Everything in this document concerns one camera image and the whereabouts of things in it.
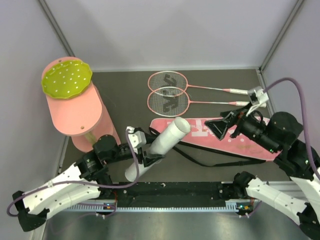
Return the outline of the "white shuttlecock tube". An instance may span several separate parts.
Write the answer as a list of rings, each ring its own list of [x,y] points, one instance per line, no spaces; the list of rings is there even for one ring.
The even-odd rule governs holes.
[[[165,156],[166,153],[175,147],[175,145],[178,144],[190,131],[191,126],[187,120],[182,117],[176,117],[150,145],[147,152],[150,154],[161,154]],[[129,182],[136,183],[139,177],[145,174],[153,165],[149,167],[143,167],[136,162],[135,167],[132,164],[125,170],[125,178]]]

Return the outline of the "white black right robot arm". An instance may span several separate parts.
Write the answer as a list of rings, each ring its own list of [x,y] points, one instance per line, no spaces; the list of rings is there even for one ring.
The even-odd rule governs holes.
[[[243,107],[222,112],[220,119],[207,120],[205,126],[221,141],[234,127],[232,139],[247,137],[276,157],[273,162],[299,186],[306,200],[300,200],[272,188],[253,174],[243,171],[233,180],[233,192],[239,198],[257,199],[290,218],[310,239],[320,238],[320,157],[298,139],[303,125],[288,112],[277,112],[265,122],[262,114]]]

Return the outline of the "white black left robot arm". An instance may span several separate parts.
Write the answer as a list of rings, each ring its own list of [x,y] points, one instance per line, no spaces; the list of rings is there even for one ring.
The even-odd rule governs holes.
[[[126,143],[118,144],[112,135],[103,135],[92,150],[58,176],[34,190],[15,192],[12,205],[21,229],[33,231],[69,207],[90,199],[109,198],[115,189],[134,185],[176,144],[164,132],[151,135],[140,128],[128,127],[126,137]],[[108,165],[130,159],[133,169],[126,173],[129,183],[113,183]]]

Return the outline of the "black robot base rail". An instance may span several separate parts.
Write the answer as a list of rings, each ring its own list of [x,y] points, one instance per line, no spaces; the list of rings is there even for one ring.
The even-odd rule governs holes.
[[[233,183],[139,182],[129,188],[113,189],[97,200],[117,200],[123,208],[224,207],[225,201],[249,199]]]

